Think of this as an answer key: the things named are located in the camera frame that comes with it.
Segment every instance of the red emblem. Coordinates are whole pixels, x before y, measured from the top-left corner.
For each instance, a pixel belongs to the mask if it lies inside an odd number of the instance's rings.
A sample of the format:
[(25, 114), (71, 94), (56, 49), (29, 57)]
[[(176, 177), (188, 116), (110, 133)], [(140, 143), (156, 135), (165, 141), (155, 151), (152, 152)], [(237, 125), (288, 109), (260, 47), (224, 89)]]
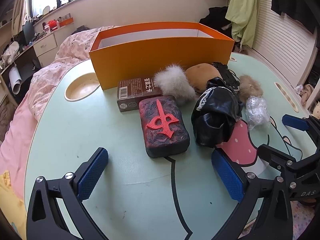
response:
[[(152, 118), (150, 123), (147, 124), (147, 127), (154, 130), (162, 128), (162, 131), (158, 133), (163, 133), (169, 138), (171, 138), (174, 132), (170, 130), (169, 124), (174, 122), (179, 122), (179, 119), (174, 117), (173, 114), (164, 114), (164, 111), (159, 99), (157, 99), (157, 107), (158, 107), (159, 115)], [(159, 125), (156, 124), (158, 120), (161, 121), (161, 124)]]

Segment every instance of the white paper roll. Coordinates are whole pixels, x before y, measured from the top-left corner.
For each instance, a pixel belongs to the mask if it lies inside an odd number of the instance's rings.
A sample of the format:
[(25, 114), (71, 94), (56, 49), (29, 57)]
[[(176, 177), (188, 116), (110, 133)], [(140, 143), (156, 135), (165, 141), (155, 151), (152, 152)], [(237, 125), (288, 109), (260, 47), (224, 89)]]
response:
[(16, 66), (13, 66), (9, 71), (9, 79), (12, 88), (12, 93), (15, 95), (19, 93), (22, 80), (19, 74), (19, 71)]

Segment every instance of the light green table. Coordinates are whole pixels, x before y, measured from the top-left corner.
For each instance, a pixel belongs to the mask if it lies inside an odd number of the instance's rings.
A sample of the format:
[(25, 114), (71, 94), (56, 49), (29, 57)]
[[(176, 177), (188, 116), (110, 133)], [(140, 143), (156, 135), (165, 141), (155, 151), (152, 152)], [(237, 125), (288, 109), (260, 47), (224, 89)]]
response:
[[(316, 148), (306, 133), (286, 128), (281, 123), (284, 114), (304, 116), (301, 109), (299, 113), (294, 112), (274, 85), (274, 82), (282, 82), (264, 64), (249, 56), (233, 54), (232, 57), (237, 61), (230, 61), (228, 66), (237, 76), (249, 74), (261, 82), (277, 126), (277, 129), (270, 126), (252, 130), (252, 144), (257, 147), (267, 143), (269, 138), (271, 146), (286, 151), (287, 144), (282, 139), (286, 135), (293, 146), (303, 151), (304, 157), (313, 154)], [(230, 198), (211, 165), (212, 149), (195, 144), (190, 121), (195, 102), (181, 107), (191, 139), (187, 152), (169, 160), (151, 159), (145, 151), (139, 111), (120, 113), (116, 88), (105, 91), (98, 88), (77, 102), (65, 100), (64, 91), (68, 85), (93, 71), (90, 60), (71, 69), (43, 113), (28, 159), (26, 207), (38, 176), (61, 178), (87, 161), (98, 147), (104, 147), (109, 153), (109, 163), (91, 197), (83, 204), (110, 240), (212, 239), (237, 202)], [(300, 158), (299, 154), (300, 151), (292, 151), (296, 158)], [(259, 159), (244, 170), (272, 179), (278, 174)], [(175, 197), (172, 186), (176, 187)], [(79, 236), (63, 201), (59, 201), (59, 205), (70, 231)], [(259, 205), (257, 203), (252, 218), (256, 217)]]

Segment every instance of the barcode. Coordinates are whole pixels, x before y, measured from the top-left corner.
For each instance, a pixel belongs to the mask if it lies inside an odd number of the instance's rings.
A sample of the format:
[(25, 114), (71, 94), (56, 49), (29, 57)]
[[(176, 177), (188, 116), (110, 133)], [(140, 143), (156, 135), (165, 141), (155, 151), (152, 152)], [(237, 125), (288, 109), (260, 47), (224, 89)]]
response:
[(119, 99), (128, 97), (128, 87), (119, 88)]

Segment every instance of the silver screw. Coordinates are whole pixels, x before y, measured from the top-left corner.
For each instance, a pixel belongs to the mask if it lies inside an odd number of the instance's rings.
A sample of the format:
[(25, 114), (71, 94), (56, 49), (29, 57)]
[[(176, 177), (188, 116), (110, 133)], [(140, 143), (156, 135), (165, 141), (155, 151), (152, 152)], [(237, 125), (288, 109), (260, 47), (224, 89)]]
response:
[(254, 179), (256, 177), (256, 175), (253, 172), (248, 172), (247, 176), (249, 179)]
[(283, 178), (282, 178), (281, 176), (278, 176), (278, 177), (277, 177), (277, 181), (283, 182)]
[(297, 184), (295, 182), (290, 183), (290, 188), (296, 188)]
[(68, 172), (66, 175), (64, 175), (64, 177), (66, 179), (71, 179), (73, 177), (73, 173), (72, 172)]
[(38, 178), (36, 179), (36, 182), (38, 182), (38, 183), (40, 183), (41, 181), (43, 181), (43, 177), (42, 177), (42, 176), (40, 176), (40, 177), (38, 177)]

